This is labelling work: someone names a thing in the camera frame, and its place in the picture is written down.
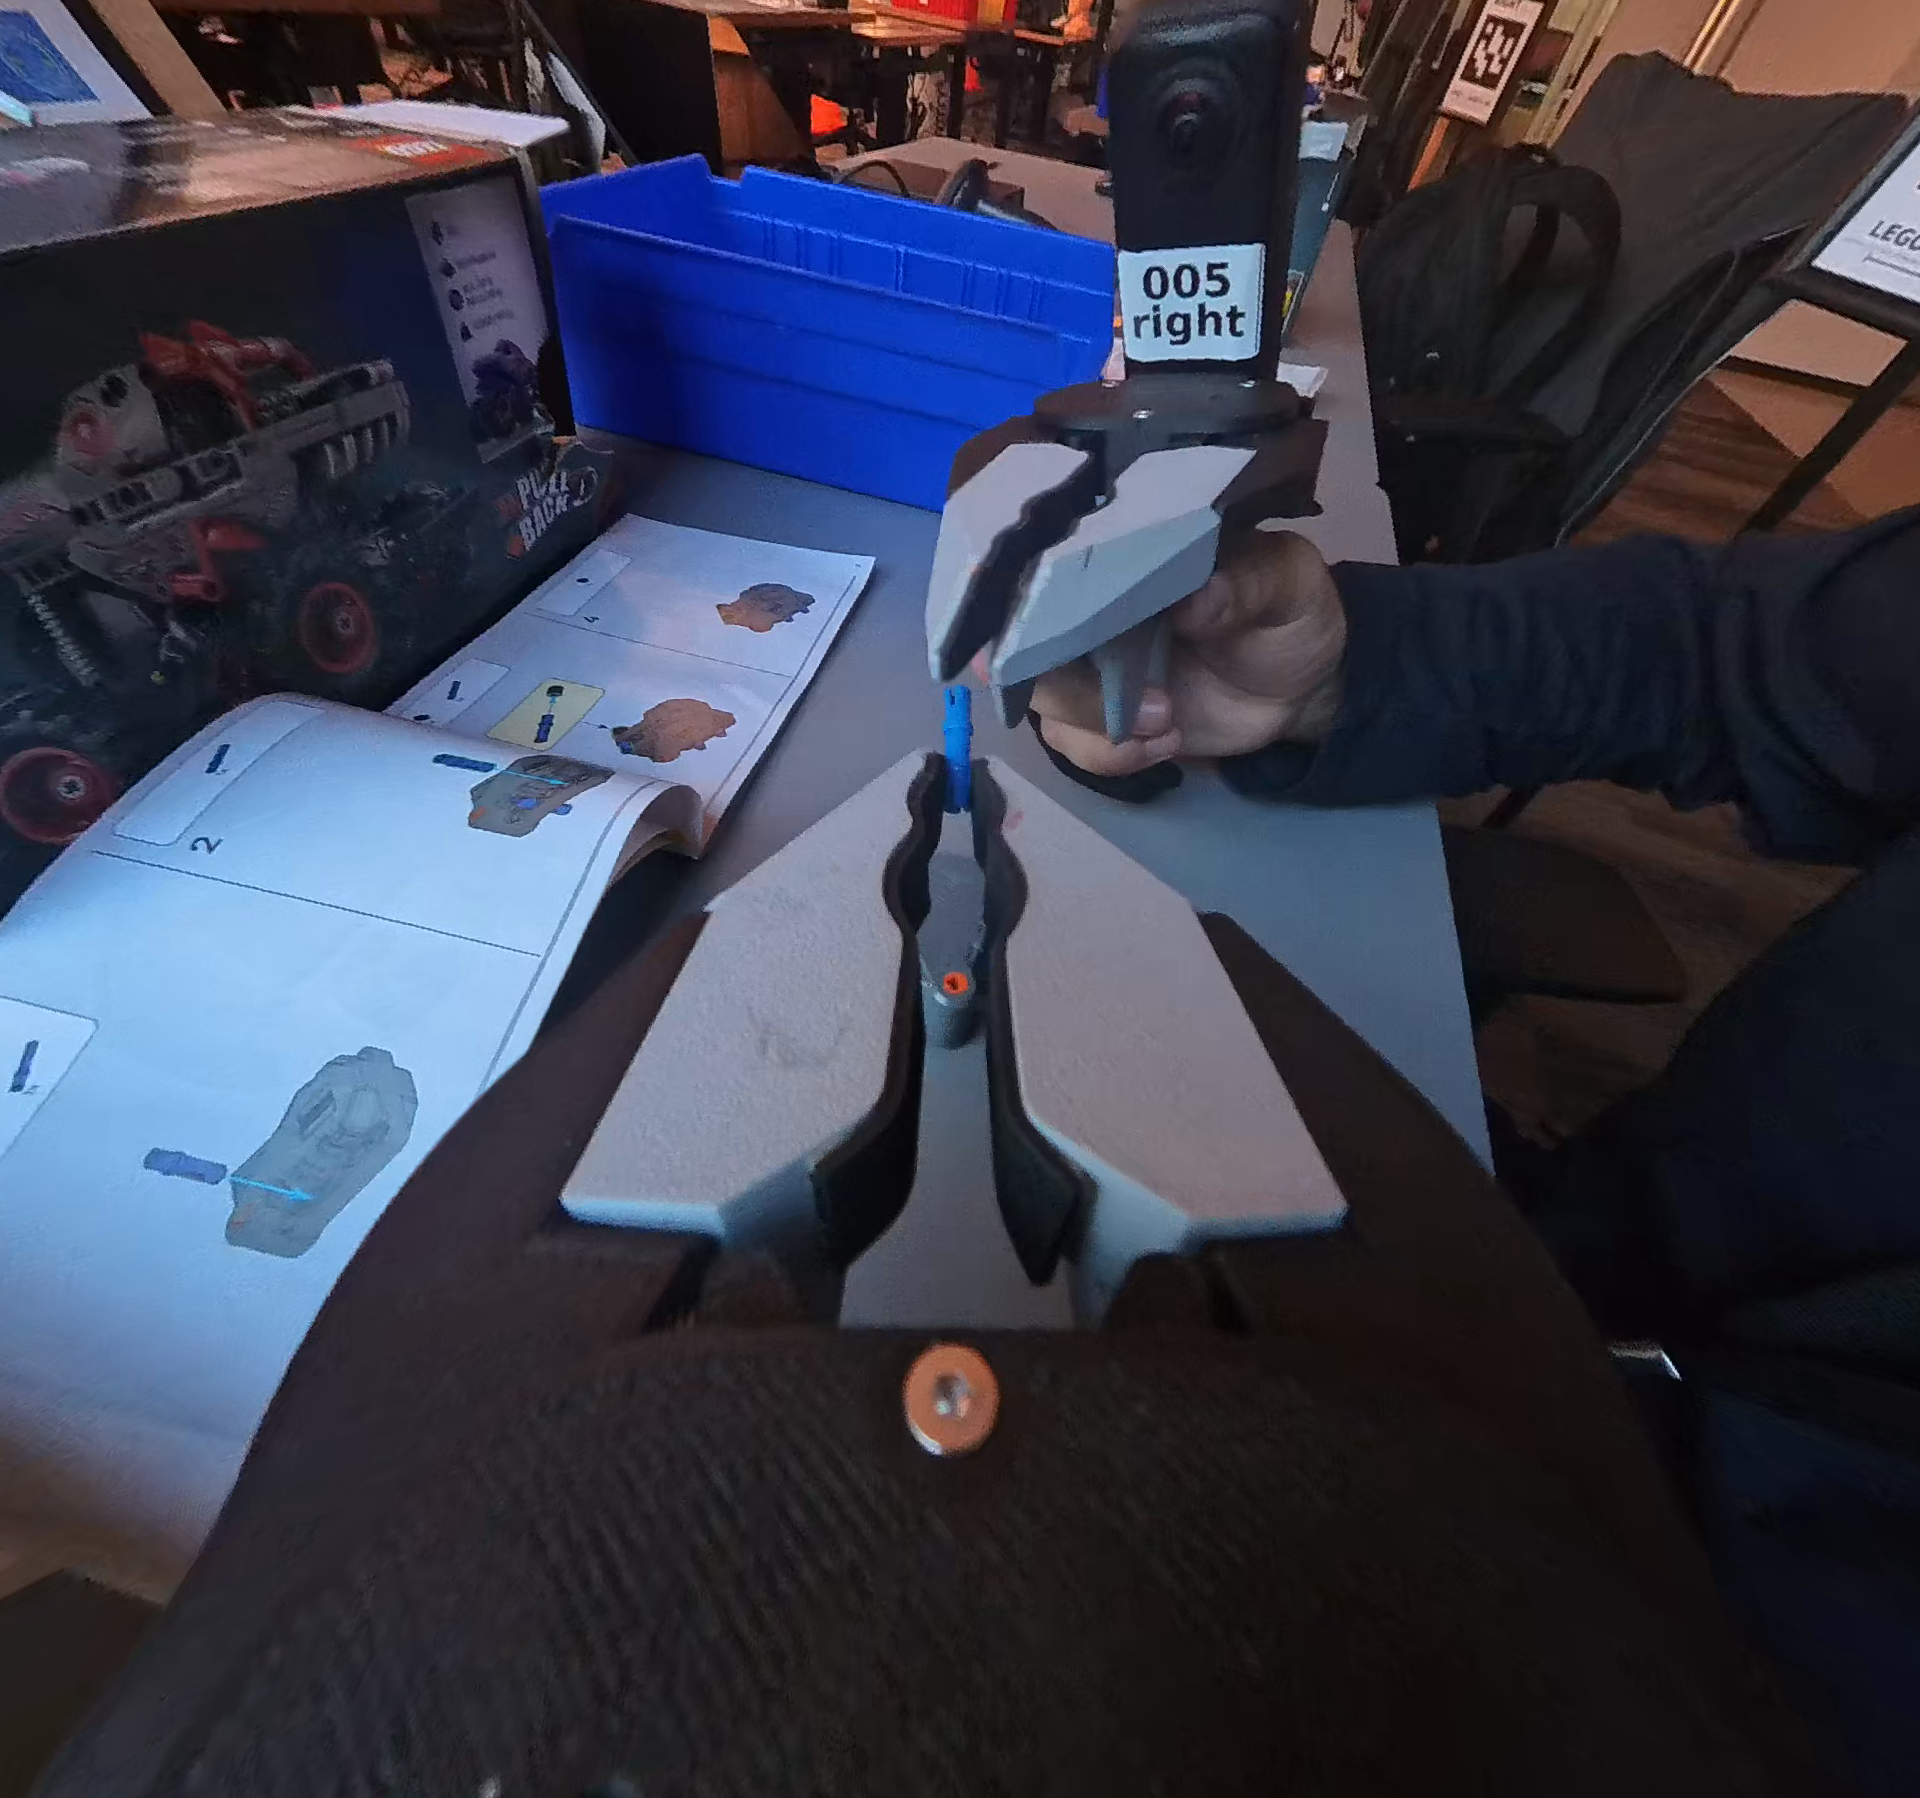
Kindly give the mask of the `black lego set box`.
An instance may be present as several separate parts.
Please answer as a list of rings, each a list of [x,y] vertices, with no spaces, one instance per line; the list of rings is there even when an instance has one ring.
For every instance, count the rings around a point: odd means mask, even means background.
[[[261,692],[387,708],[599,537],[522,153],[4,132],[2,898]]]

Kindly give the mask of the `black desk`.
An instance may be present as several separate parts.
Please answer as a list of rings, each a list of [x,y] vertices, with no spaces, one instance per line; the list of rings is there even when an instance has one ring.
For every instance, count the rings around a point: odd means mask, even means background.
[[[818,8],[711,0],[514,0],[625,167],[701,159],[720,176],[814,162],[810,101],[851,57]]]

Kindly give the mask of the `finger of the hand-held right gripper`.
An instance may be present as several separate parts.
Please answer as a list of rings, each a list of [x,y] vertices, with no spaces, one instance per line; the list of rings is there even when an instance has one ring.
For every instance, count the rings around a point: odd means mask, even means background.
[[[1092,663],[1102,730],[1132,730],[1142,692],[1162,685],[1164,613],[1206,582],[1223,517],[1218,499],[1254,447],[1154,449],[1131,462],[1102,505],[1042,549],[993,637],[999,715],[1018,727],[1037,683]]]
[[[1011,624],[1037,559],[1107,488],[1100,445],[971,439],[952,459],[925,596],[930,683],[955,685]]]

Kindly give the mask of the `person's right forearm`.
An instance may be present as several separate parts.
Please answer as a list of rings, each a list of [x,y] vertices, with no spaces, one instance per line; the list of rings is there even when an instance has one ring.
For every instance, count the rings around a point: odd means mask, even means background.
[[[1342,703],[1221,763],[1322,807],[1610,781],[1728,802],[1767,855],[1866,868],[1916,826],[1917,514],[1488,566],[1338,564]]]

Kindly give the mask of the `black and white tag sign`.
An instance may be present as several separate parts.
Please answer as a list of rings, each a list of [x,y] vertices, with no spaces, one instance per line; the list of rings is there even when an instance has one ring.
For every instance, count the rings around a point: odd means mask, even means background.
[[[1550,8],[1552,0],[1479,0],[1463,29],[1438,114],[1460,127],[1488,130]]]

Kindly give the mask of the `black backpack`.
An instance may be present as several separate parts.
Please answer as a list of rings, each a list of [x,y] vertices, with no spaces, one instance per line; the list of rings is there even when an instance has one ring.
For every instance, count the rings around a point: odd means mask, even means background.
[[[1622,212],[1604,174],[1531,146],[1406,194],[1356,249],[1380,488],[1403,564],[1470,562],[1565,449],[1537,398],[1604,305]]]

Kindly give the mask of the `white sign on stand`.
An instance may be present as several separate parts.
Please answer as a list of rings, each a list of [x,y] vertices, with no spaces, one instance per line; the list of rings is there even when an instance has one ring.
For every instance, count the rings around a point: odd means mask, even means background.
[[[1804,304],[1894,340],[1894,353],[1741,527],[1780,527],[1917,378],[1917,114],[1860,185],[1767,276],[1774,302]]]

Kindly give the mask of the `blue plastic bin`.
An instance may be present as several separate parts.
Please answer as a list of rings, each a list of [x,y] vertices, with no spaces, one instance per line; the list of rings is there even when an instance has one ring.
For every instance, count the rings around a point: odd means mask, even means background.
[[[936,511],[955,452],[1098,377],[1109,244],[697,157],[540,198],[575,421]]]

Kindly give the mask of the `grey lego motor block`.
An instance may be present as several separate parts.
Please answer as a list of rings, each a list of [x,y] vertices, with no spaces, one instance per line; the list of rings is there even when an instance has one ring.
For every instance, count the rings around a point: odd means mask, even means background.
[[[981,1017],[986,889],[981,866],[960,847],[939,847],[926,866],[926,914],[919,929],[922,1015],[928,1048],[966,1045]]]

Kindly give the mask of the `person's right hand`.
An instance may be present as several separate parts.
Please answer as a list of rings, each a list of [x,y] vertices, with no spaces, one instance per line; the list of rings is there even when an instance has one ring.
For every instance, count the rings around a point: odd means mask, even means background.
[[[1164,613],[1167,666],[1144,686],[1131,734],[1106,736],[1094,670],[1079,661],[1037,683],[1042,746],[1092,777],[1166,762],[1254,754],[1320,743],[1340,708],[1348,622],[1332,568],[1308,538],[1231,538],[1205,586]]]

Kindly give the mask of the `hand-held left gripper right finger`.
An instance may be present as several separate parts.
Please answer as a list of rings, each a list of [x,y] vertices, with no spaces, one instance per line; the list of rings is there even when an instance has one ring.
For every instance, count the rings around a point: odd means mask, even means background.
[[[973,765],[994,1204],[1032,1283],[1322,1235],[1348,1201],[1191,902],[1018,771]]]

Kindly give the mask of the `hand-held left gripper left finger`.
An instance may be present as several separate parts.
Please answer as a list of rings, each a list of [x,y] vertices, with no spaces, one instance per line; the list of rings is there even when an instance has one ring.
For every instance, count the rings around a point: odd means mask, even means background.
[[[708,901],[563,1211],[788,1262],[859,1258],[914,1184],[922,922],[910,753]]]

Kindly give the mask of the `person's legs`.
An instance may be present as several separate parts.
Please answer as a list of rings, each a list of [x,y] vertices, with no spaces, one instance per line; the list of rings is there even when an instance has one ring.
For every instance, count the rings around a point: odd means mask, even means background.
[[[1496,1173],[1600,1333],[1715,1584],[1836,1769],[1917,1787],[1917,848],[1766,949],[1671,1062]]]

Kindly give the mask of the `framed picture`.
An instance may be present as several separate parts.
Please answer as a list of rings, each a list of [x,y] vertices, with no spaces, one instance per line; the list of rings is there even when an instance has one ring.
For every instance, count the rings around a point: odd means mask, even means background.
[[[148,0],[2,0],[2,127],[211,121],[221,101]]]

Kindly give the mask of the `lego instruction booklet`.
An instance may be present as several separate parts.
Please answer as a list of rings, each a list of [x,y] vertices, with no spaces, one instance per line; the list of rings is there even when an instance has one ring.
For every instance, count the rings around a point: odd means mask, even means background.
[[[629,516],[384,712],[290,683],[227,712],[29,885],[4,1590],[171,1595],[379,1213],[616,878],[706,848],[872,572]]]

